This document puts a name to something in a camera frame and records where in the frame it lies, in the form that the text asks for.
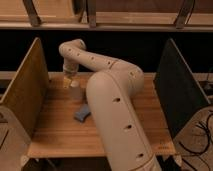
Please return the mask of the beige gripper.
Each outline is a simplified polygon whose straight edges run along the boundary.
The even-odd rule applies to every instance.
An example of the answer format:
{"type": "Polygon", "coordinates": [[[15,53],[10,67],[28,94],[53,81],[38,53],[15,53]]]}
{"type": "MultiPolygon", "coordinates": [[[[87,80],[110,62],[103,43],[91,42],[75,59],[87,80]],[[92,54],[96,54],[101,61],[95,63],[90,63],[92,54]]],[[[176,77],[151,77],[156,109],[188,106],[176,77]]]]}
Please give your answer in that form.
{"type": "Polygon", "coordinates": [[[64,88],[69,88],[72,81],[73,81],[73,76],[75,76],[78,72],[79,65],[77,63],[74,64],[64,64],[63,65],[63,72],[64,72],[64,77],[63,77],[63,87],[64,88]]]}

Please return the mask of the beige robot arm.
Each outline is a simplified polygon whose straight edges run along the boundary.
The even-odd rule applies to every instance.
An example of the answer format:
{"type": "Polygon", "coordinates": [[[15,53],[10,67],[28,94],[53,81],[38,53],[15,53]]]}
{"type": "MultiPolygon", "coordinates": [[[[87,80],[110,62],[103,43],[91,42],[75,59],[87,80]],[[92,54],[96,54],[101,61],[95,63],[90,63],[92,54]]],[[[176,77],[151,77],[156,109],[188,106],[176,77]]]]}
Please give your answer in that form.
{"type": "Polygon", "coordinates": [[[66,72],[74,62],[94,72],[86,98],[112,171],[162,171],[131,102],[144,86],[140,67],[88,52],[81,39],[62,43],[59,53],[66,72]]]}

